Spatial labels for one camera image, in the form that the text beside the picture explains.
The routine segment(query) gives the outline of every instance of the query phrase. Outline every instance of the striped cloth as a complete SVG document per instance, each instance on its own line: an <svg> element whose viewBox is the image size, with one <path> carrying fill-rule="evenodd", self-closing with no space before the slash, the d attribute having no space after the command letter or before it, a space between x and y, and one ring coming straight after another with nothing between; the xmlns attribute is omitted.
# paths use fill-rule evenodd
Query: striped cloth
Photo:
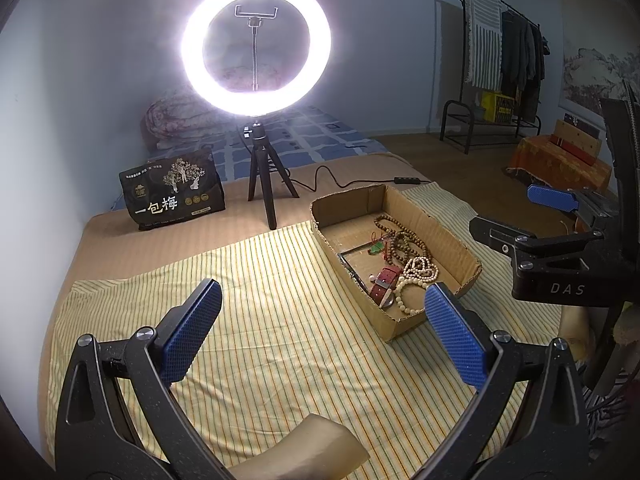
<svg viewBox="0 0 640 480"><path fill-rule="evenodd" d="M515 301L507 257L475 243L471 207L437 184L405 192L466 243L483 272L462 299L491 329L546 344L560 309ZM54 322L47 445L76 338L128 338L155 325L201 279L222 284L223 309L185 380L172 390L206 444L231 466L276 444L309 413L349 428L371 459L353 479L407 478L436 449L474 391L460 381L428 323L383 343L335 275L310 222L259 235L128 280L76 282ZM147 449L161 450L128 381L123 394ZM505 441L516 387L485 455Z"/></svg>
<svg viewBox="0 0 640 480"><path fill-rule="evenodd" d="M500 91L502 13L500 0L467 0L468 71L466 82Z"/></svg>

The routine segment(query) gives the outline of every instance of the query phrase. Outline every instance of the ring light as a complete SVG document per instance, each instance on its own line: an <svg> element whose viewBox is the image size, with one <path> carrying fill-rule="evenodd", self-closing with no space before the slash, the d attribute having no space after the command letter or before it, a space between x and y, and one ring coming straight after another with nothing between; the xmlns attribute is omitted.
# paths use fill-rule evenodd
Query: ring light
<svg viewBox="0 0 640 480"><path fill-rule="evenodd" d="M258 117L292 105L313 88L329 59L331 31L322 7L315 0L285 0L299 10L309 30L309 54L292 81L278 90L230 92L207 71L203 50L210 23L234 1L204 0L189 18L180 50L191 85L215 107L237 115Z"/></svg>

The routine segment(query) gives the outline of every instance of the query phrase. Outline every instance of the cardboard box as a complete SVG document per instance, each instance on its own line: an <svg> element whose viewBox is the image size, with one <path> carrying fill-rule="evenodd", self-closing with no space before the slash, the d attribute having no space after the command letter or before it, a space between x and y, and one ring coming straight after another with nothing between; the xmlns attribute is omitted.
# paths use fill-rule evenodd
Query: cardboard box
<svg viewBox="0 0 640 480"><path fill-rule="evenodd" d="M378 335L384 341L390 341L426 320L422 310L424 289L407 286L402 290L404 304L411 309L420 309L419 314L404 314L395 303L382 310L351 277L338 256L344 254L347 263L371 290L369 276L377 275L386 265L382 254L372 256L367 252L372 232L380 235L374 218L382 213L398 220L426 243L440 269L437 281L444 282L457 297L471 288L482 266L465 244L393 187L361 187L313 201L314 235Z"/></svg>
<svg viewBox="0 0 640 480"><path fill-rule="evenodd" d="M602 147L602 141L591 137L589 134L579 128L576 128L572 124L557 120L554 135L557 138L562 139L564 142L574 145L576 148L587 153L590 157L598 158L600 148Z"/></svg>

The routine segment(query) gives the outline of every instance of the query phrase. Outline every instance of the tripod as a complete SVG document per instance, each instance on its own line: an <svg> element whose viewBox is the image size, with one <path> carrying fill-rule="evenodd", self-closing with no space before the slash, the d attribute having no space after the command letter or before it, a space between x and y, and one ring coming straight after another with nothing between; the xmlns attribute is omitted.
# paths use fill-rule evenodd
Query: tripod
<svg viewBox="0 0 640 480"><path fill-rule="evenodd" d="M278 223L276 220L276 209L273 205L273 190L271 189L269 159L271 159L276 170L278 170L278 173L282 177L287 188L289 188L293 198L300 198L300 196L298 195L296 188L293 187L293 183L291 182L289 175L287 175L287 171L285 170L278 153L273 149L273 146L269 142L269 137L267 137L267 133L264 131L264 126L260 122L254 123L251 130L247 126L244 129L244 136L247 138L250 136L254 143L254 147L251 150L251 170L249 173L249 202L254 199L255 179L260 175L264 209L267 212L267 222L269 223L269 229L275 229L278 226Z"/></svg>
<svg viewBox="0 0 640 480"><path fill-rule="evenodd" d="M274 7L273 14L262 14L255 12L242 12L241 6L236 6L236 16L239 18L248 18L247 25L251 28L252 34L252 53L254 58L254 92L258 91L258 54L257 54L257 36L258 28L262 25L262 20L274 20L278 14L278 8ZM252 128L248 126L244 129L244 138L251 138L254 147L251 150L251 171L249 174L249 202L254 199L255 179L260 174L260 184L262 186L262 198L264 200L264 209L267 211L267 222L269 229L275 229L278 226L276 220L276 209L273 205L273 190L271 189L271 172L269 171L269 159L278 170L282 180L293 195L293 198L300 198L296 188L293 187L291 179L282 164L276 150L269 142L269 137L264 130L264 126L260 121L255 121Z"/></svg>

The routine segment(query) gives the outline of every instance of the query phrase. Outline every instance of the red box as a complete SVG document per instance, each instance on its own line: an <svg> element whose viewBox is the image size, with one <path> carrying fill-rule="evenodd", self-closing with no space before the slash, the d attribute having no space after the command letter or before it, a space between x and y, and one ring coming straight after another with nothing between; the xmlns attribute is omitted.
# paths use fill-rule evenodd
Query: red box
<svg viewBox="0 0 640 480"><path fill-rule="evenodd" d="M573 156L576 156L581 161L586 162L590 166L593 166L596 162L595 156L590 155L584 150L581 150L580 148L578 148L578 146L575 146L574 144L567 142L564 139L561 139L556 134L551 135L551 138L549 140L551 140L551 142L554 143L556 146L560 146L563 150L571 153Z"/></svg>

